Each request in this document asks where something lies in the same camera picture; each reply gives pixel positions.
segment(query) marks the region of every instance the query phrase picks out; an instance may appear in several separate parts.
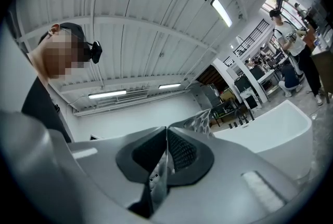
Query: dark pants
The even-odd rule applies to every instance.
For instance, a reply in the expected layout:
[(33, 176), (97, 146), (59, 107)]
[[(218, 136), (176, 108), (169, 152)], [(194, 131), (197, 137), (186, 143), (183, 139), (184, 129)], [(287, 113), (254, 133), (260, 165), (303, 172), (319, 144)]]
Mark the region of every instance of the dark pants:
[(321, 87), (321, 81), (319, 79), (319, 73), (317, 71), (316, 65), (314, 64), (310, 55), (310, 48), (305, 46), (305, 49), (302, 50), (302, 52), (297, 56), (295, 56), (295, 59), (298, 61), (300, 70), (304, 72), (313, 95), (316, 96), (318, 95), (319, 88)]

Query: person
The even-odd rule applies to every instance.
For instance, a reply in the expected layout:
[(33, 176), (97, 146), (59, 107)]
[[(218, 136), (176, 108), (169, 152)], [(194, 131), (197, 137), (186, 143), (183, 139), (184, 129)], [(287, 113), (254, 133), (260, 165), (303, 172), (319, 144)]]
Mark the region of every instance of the person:
[(274, 35), (284, 51), (289, 51), (297, 61), (299, 69), (303, 71), (311, 91), (320, 106), (323, 101), (320, 98), (319, 90), (321, 82), (317, 68), (311, 59), (310, 48), (300, 38), (306, 35), (306, 31), (295, 30), (289, 23), (283, 22), (281, 12), (277, 9), (270, 11), (270, 17), (275, 21)]
[(21, 112), (35, 117), (47, 129), (61, 132), (65, 141), (71, 142), (46, 87), (51, 79), (69, 74), (71, 68), (83, 68), (91, 59), (92, 51), (82, 28), (74, 23), (54, 24), (41, 37), (38, 46), (25, 56), (34, 67), (37, 78)]
[(245, 61), (245, 66), (248, 68), (248, 69), (252, 69), (254, 67), (254, 62), (249, 62), (249, 60), (246, 60)]
[(300, 84), (296, 72), (288, 60), (282, 66), (281, 74), (283, 79), (279, 82), (279, 86), (285, 92), (286, 97), (292, 96), (291, 90), (296, 89), (296, 92), (299, 92), (302, 89), (303, 86)]
[(269, 56), (264, 52), (264, 47), (261, 47), (260, 48), (260, 54), (262, 55), (262, 57), (265, 59), (265, 60), (269, 60)]

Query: staircase railing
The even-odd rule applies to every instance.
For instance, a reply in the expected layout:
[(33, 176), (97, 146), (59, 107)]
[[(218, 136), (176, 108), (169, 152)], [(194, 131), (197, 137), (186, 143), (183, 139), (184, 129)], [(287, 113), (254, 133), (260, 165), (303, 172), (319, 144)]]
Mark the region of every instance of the staircase railing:
[[(235, 53), (238, 58), (241, 57), (269, 26), (270, 24), (266, 22), (265, 19), (262, 19), (252, 33), (233, 51), (233, 53)], [(224, 61), (224, 64), (228, 67), (230, 67), (233, 63), (234, 61), (231, 57), (226, 58)]]

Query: ceiling light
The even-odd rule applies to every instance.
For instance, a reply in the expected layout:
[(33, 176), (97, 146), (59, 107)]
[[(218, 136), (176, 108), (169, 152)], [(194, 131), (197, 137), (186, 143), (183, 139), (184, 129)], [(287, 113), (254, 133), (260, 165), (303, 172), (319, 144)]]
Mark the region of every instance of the ceiling light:
[(230, 27), (233, 24), (233, 22), (231, 21), (229, 15), (225, 11), (219, 0), (212, 0), (211, 5), (219, 13), (219, 15), (221, 15), (222, 19), (225, 21), (227, 26)]
[(177, 87), (181, 84), (171, 84), (171, 85), (160, 85), (158, 89), (165, 89), (165, 88), (172, 88), (172, 87)]
[(126, 94), (126, 90), (120, 90), (120, 91), (113, 91), (113, 92), (90, 94), (89, 98), (90, 99), (95, 99), (95, 98), (113, 97), (113, 96), (125, 95), (125, 94)]

